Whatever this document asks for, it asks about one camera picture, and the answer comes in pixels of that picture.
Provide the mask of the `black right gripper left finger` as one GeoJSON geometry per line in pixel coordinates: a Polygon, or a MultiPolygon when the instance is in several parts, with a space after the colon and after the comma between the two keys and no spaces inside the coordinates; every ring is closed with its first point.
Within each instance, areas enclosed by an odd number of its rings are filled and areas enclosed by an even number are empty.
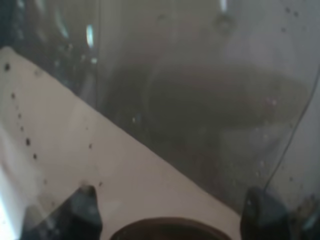
{"type": "Polygon", "coordinates": [[[99,240],[103,221],[93,185],[82,185],[34,226],[22,225],[23,240],[99,240]]]}

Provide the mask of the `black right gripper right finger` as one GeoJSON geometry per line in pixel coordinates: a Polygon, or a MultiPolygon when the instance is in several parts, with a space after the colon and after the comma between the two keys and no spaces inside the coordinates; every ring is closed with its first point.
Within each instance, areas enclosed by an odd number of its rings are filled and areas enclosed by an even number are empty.
{"type": "Polygon", "coordinates": [[[318,240],[320,200],[312,194],[289,210],[271,194],[251,187],[245,196],[240,236],[242,240],[318,240]]]}

